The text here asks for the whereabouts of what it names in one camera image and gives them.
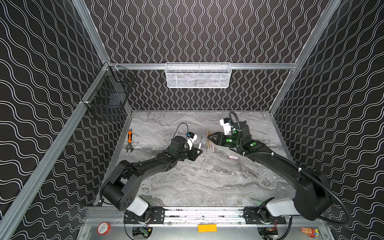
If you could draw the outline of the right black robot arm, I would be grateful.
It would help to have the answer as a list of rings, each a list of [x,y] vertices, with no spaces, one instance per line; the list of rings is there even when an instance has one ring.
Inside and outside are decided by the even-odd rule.
[[[326,189],[325,176],[316,172],[305,173],[292,161],[276,154],[264,143],[254,140],[245,121],[232,123],[225,118],[221,120],[221,125],[224,131],[209,135],[210,141],[269,168],[296,191],[293,198],[270,198],[264,201],[259,209],[262,221],[270,222],[273,217],[283,215],[300,215],[314,221],[332,204],[330,192]]]

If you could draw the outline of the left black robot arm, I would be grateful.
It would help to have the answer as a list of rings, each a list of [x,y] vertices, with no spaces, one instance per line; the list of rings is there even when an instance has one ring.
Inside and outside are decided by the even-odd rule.
[[[202,150],[194,147],[198,136],[192,132],[186,137],[175,136],[170,145],[154,158],[130,163],[121,161],[102,184],[100,195],[121,212],[131,212],[141,222],[150,220],[151,206],[138,196],[143,180],[159,173],[164,173],[184,160],[195,161]]]

